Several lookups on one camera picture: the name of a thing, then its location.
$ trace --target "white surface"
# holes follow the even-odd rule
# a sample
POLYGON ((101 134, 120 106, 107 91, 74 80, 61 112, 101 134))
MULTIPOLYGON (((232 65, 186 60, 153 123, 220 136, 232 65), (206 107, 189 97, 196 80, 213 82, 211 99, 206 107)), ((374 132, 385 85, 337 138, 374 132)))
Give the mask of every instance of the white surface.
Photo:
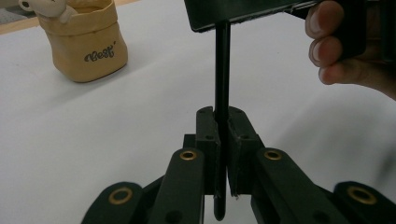
MULTIPOLYGON (((215 34, 196 34, 181 0, 118 7, 130 59, 77 84, 53 66, 40 27, 0 35, 0 222, 80 223, 106 187, 164 174, 196 110, 214 104, 215 34)), ((356 86, 323 86, 304 22, 286 14, 232 27, 231 105, 268 147, 325 189, 356 180, 396 201, 396 104, 356 86)), ((224 223, 255 223, 249 197, 224 223)), ((205 223, 218 223, 207 197, 205 223)))

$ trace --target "black rod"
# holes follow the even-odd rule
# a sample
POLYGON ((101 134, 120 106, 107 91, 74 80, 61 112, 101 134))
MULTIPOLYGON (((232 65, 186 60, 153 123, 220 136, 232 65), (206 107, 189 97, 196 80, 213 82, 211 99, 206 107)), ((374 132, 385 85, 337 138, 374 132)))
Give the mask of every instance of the black rod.
POLYGON ((216 100, 215 121, 221 142, 219 159, 219 191, 215 194, 215 217, 224 219, 226 209, 228 107, 230 89, 230 29, 229 22, 216 25, 216 100))

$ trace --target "white table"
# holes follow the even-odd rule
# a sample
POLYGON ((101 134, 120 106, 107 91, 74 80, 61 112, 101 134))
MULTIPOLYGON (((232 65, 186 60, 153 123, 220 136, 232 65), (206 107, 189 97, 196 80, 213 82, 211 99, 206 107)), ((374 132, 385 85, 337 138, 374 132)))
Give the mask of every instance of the white table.
MULTIPOLYGON (((0 35, 0 222, 79 223, 106 187, 146 186, 214 104, 215 32, 191 31, 181 0, 117 8, 129 62, 77 84, 53 66, 40 27, 0 35)), ((396 201, 396 104, 379 92, 324 86, 304 21, 277 14, 232 27, 230 104, 268 147, 312 180, 372 186, 396 201)), ((218 223, 206 197, 205 223, 218 223)), ((255 223, 249 196, 224 223, 255 223)))

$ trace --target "printed logo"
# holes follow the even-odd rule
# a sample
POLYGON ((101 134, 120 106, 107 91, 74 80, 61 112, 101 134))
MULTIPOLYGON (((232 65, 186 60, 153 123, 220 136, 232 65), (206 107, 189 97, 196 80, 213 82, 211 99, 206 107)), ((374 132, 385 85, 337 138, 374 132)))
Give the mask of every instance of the printed logo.
POLYGON ((114 45, 116 45, 116 41, 114 41, 113 45, 108 46, 102 51, 99 52, 94 51, 92 53, 87 54, 87 56, 85 56, 84 58, 84 61, 88 63, 88 62, 98 61, 99 59, 114 57, 114 51, 113 51, 114 45))

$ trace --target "human hand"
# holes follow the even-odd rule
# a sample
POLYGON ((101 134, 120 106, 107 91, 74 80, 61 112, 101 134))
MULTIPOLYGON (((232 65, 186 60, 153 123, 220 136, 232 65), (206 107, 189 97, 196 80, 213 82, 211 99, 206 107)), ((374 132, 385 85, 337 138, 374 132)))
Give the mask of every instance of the human hand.
POLYGON ((396 74, 393 66, 381 60, 380 9, 367 10, 367 44, 362 55, 338 62, 343 52, 341 42, 332 36, 344 18, 344 10, 333 0, 326 0, 309 10, 306 33, 314 38, 309 58, 319 67, 319 79, 326 85, 358 84, 385 93, 396 100, 396 74))

